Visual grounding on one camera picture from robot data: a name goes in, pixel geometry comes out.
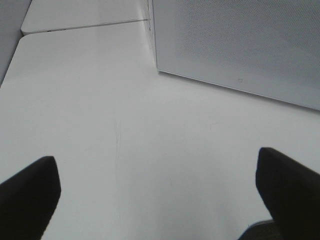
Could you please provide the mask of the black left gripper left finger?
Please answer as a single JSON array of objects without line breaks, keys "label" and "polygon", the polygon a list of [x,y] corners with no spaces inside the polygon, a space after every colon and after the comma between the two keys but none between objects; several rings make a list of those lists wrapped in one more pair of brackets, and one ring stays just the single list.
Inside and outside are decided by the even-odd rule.
[{"label": "black left gripper left finger", "polygon": [[39,240],[56,210],[61,183],[56,160],[44,156],[0,185],[0,238]]}]

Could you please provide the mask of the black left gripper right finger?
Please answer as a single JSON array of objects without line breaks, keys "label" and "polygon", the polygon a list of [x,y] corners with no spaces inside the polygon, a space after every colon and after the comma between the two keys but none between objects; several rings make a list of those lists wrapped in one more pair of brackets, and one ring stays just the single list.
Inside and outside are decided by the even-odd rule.
[{"label": "black left gripper right finger", "polygon": [[256,188],[285,240],[320,238],[320,175],[271,147],[258,153]]}]

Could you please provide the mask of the grey left arm base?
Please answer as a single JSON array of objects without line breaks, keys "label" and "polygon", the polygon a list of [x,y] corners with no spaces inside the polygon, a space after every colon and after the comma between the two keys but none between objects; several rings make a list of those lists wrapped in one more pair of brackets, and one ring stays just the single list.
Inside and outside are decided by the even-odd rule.
[{"label": "grey left arm base", "polygon": [[263,220],[250,225],[239,240],[277,240],[281,234],[273,220]]}]

